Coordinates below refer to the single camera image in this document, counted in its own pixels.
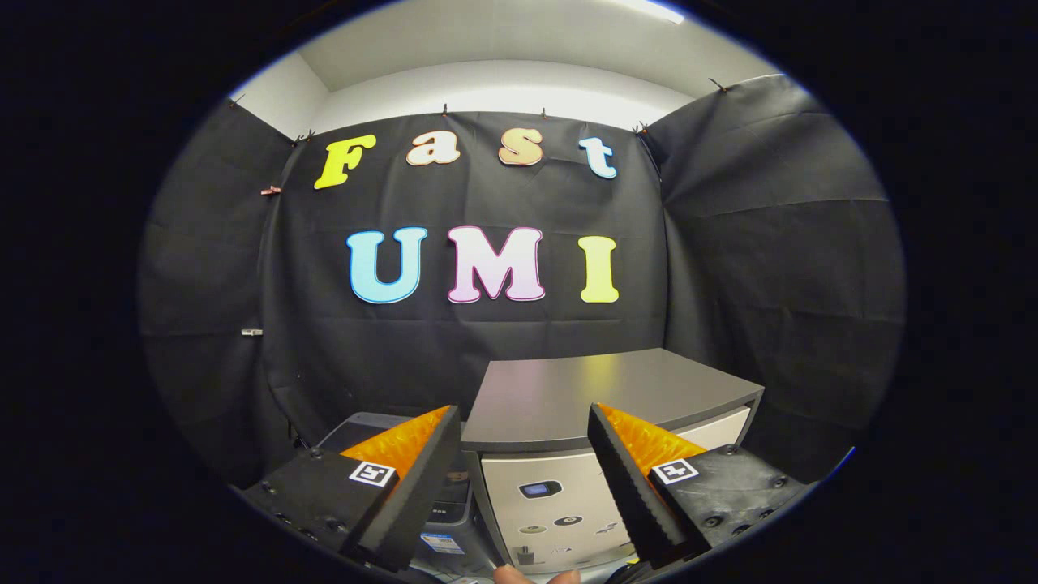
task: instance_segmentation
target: white wall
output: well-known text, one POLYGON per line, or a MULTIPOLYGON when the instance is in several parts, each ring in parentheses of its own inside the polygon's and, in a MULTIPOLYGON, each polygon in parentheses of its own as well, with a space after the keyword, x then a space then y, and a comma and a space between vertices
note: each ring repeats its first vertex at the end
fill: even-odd
MULTIPOLYGON (((335 91, 317 110, 310 127, 321 133, 373 119, 434 113, 446 103, 447 111, 541 113, 543 107, 549 117, 630 130, 691 101, 685 93, 600 68, 547 61, 466 61, 395 73, 335 91)), ((286 101, 281 104, 288 107, 286 101)))
POLYGON ((290 138, 306 134, 330 94, 299 53, 293 52, 235 89, 231 100, 290 138))

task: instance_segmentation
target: orange soft pad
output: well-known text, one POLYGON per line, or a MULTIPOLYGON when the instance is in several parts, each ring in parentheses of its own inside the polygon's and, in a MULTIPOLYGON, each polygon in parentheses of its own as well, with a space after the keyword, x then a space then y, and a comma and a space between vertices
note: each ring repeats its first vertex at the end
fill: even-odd
POLYGON ((649 478, 649 472, 656 465, 662 465, 679 458, 688 458, 706 452, 705 448, 696 446, 672 433, 650 424, 645 420, 613 410, 604 404, 599 408, 605 413, 606 419, 617 430, 620 440, 624 441, 627 452, 634 458, 641 476, 649 478))
POLYGON ((350 447, 339 454, 357 461, 392 467, 397 469, 397 473, 403 480, 448 408, 450 407, 444 406, 439 410, 408 420, 377 437, 350 447))

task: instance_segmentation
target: letter u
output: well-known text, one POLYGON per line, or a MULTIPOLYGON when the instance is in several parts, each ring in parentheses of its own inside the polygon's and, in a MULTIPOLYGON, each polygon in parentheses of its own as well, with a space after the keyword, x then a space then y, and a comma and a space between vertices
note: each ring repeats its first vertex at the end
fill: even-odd
POLYGON ((392 283, 379 281, 377 258, 381 231, 364 230, 346 240, 350 247, 350 285, 358 299, 373 305, 399 303, 414 294, 421 274, 421 240, 429 231, 425 227, 402 227, 392 238, 400 242, 400 278, 392 283))

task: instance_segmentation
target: black plastic mount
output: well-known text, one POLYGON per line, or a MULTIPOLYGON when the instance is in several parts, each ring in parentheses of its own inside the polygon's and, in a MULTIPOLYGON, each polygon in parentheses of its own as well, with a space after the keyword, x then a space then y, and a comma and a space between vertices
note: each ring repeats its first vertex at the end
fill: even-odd
POLYGON ((461 417, 453 406, 403 480, 395 469, 312 449, 243 494, 336 554, 390 572, 406 569, 460 439, 461 417))
POLYGON ((649 480, 711 548, 764 521, 804 488, 731 444, 657 468, 649 480))
POLYGON ((638 558, 653 565, 664 565, 710 549, 696 530, 687 529, 687 522, 680 521, 667 508, 641 475, 598 405, 592 405, 588 417, 588 440, 638 558))
POLYGON ((335 452, 301 452, 244 495, 285 527, 346 555, 400 480, 395 471, 368 468, 335 452), (377 480, 357 480, 371 476, 377 480))
POLYGON ((460 443, 461 414, 452 406, 407 476, 361 535, 359 559, 391 572, 407 569, 460 443))

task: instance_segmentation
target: yellow letter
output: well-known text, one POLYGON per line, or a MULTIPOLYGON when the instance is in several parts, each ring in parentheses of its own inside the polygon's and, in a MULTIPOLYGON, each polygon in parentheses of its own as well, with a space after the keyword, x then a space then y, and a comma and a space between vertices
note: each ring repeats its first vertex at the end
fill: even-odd
POLYGON ((581 237, 577 240, 588 257, 588 285, 580 291, 585 303, 616 303, 620 291, 612 286, 612 259, 610 251, 617 242, 608 237, 581 237))
POLYGON ((541 146, 541 133, 529 128, 513 128, 501 134, 501 145, 497 158, 506 164, 532 166, 541 161, 544 150, 541 146))
POLYGON ((372 147, 375 145, 375 134, 367 134, 359 138, 350 138, 328 144, 328 160, 325 161, 324 172, 318 182, 313 183, 315 189, 333 187, 346 182, 346 172, 343 166, 350 170, 360 164, 360 147, 372 147))
POLYGON ((407 152, 407 163, 411 166, 425 166, 432 162, 449 164, 461 156, 458 151, 458 136, 454 132, 427 132, 414 138, 411 143, 418 146, 407 152))

